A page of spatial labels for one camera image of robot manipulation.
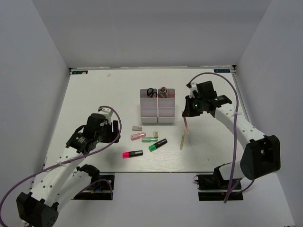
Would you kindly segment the pink transparent highlighter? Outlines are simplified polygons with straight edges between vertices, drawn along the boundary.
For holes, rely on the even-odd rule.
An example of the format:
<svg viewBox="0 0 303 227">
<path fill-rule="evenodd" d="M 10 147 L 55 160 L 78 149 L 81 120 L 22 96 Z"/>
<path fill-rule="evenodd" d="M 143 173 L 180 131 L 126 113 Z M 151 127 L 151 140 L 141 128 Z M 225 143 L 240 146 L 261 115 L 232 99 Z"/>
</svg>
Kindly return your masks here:
<svg viewBox="0 0 303 227">
<path fill-rule="evenodd" d="M 133 141 L 133 140 L 141 139 L 141 138 L 143 138 L 145 136 L 146 136 L 145 132 L 140 132 L 140 133 L 132 134 L 130 138 Z"/>
</svg>

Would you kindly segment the yellow thin pen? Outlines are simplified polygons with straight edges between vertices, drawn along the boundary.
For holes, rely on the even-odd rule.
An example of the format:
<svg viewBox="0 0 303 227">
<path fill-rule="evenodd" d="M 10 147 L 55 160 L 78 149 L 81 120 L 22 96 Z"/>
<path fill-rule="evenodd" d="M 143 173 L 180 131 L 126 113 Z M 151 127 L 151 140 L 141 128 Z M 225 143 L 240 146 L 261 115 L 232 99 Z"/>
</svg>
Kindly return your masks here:
<svg viewBox="0 0 303 227">
<path fill-rule="evenodd" d="M 180 142 L 180 147 L 179 147 L 180 150 L 182 150 L 183 146 L 184 146 L 185 134 L 186 134 L 186 132 L 183 131 L 182 137 L 181 137 L 181 142 Z"/>
</svg>

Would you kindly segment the green transparent highlighter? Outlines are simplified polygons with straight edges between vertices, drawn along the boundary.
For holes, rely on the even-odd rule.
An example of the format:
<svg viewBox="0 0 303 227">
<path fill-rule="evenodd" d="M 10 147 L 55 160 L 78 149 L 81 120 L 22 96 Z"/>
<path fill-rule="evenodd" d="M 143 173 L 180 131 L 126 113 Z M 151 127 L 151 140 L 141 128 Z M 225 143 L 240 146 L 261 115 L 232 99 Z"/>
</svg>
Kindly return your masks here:
<svg viewBox="0 0 303 227">
<path fill-rule="evenodd" d="M 155 137 L 142 137 L 143 143 L 155 143 L 157 141 L 158 141 L 158 139 Z"/>
</svg>

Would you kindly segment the pink glue stick tube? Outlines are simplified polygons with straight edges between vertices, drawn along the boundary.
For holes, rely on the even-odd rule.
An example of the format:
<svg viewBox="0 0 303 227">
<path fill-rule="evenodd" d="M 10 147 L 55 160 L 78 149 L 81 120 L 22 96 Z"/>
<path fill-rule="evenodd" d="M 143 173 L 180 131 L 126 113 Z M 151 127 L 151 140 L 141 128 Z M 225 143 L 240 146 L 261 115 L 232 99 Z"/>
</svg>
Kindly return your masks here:
<svg viewBox="0 0 303 227">
<path fill-rule="evenodd" d="M 168 89 L 166 87 L 161 87 L 158 89 L 158 97 L 160 98 L 168 98 Z"/>
</svg>

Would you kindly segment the black handled scissors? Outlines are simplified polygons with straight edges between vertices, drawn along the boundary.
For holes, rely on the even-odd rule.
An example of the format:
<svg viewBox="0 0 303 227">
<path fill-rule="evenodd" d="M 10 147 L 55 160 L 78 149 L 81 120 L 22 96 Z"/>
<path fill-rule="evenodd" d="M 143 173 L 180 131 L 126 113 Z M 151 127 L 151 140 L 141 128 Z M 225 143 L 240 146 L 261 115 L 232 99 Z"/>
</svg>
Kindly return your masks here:
<svg viewBox="0 0 303 227">
<path fill-rule="evenodd" d="M 146 94 L 149 98 L 157 98 L 158 97 L 157 91 L 154 88 L 148 88 Z"/>
</svg>

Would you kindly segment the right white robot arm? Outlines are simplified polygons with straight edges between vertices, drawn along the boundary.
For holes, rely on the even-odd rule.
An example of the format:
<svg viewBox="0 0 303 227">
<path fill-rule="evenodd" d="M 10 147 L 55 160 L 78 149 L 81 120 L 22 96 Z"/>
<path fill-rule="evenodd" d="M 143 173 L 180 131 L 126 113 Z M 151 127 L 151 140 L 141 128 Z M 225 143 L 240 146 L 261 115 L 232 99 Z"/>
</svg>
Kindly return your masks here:
<svg viewBox="0 0 303 227">
<path fill-rule="evenodd" d="M 217 168 L 214 184 L 226 188 L 231 177 L 255 180 L 281 168 L 280 141 L 275 136 L 267 136 L 255 128 L 245 117 L 236 113 L 236 107 L 225 95 L 218 96 L 211 81 L 188 85 L 190 94 L 185 97 L 183 117 L 195 117 L 204 112 L 220 121 L 237 136 L 244 153 L 235 164 L 224 164 Z"/>
</svg>

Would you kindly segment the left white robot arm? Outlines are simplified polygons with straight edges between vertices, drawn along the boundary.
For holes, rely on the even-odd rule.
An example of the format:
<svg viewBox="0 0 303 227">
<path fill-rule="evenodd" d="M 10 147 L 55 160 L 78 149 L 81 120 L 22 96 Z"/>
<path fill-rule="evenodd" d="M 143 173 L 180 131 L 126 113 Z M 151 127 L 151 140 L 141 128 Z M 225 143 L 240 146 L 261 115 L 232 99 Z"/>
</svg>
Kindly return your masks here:
<svg viewBox="0 0 303 227">
<path fill-rule="evenodd" d="M 33 227 L 52 227 L 59 211 L 78 193 L 108 183 L 96 167 L 80 163 L 98 143 L 119 141 L 118 121 L 111 121 L 112 114 L 108 108 L 91 114 L 86 125 L 76 129 L 66 142 L 57 161 L 59 166 L 48 171 L 30 192 L 17 197 L 18 214 L 23 221 Z"/>
</svg>

